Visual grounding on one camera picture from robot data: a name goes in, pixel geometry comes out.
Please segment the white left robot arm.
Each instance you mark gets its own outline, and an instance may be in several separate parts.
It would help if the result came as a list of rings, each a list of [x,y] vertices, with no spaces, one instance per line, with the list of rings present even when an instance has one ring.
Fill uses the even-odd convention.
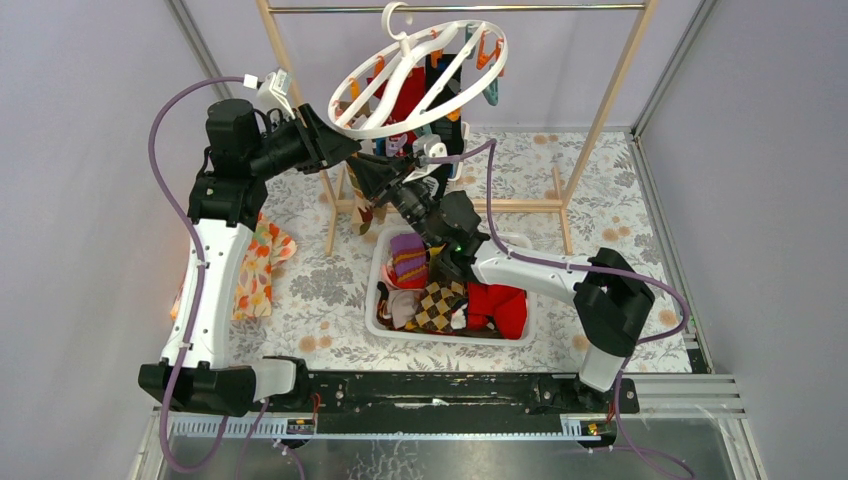
[[[178,316],[159,361],[141,366],[138,383],[166,410],[242,417],[266,401],[296,411],[312,399],[304,360],[229,361],[239,270],[268,196],[267,180],[288,170],[320,172],[360,145],[308,104],[272,123],[247,100],[220,101],[208,108],[205,130],[204,169],[181,213],[190,248]]]

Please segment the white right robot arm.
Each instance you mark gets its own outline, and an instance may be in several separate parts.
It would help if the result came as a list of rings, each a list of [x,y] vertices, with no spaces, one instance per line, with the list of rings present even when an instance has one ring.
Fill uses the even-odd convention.
[[[465,283],[501,285],[572,305],[589,341],[573,386],[575,402],[597,412],[613,398],[613,385],[635,351],[655,295],[615,250],[589,257],[556,256],[507,245],[463,191],[435,199],[420,181],[407,181],[415,158],[356,154],[347,161],[366,198],[392,204],[429,246],[440,252],[438,272]]]

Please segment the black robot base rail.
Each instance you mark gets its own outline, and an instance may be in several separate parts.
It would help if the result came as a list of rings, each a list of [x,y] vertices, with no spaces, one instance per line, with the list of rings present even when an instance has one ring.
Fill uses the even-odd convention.
[[[378,405],[507,406],[528,414],[609,415],[639,411],[635,386],[599,392],[575,374],[505,372],[314,371],[297,385],[304,390],[275,395],[271,412],[339,413]]]

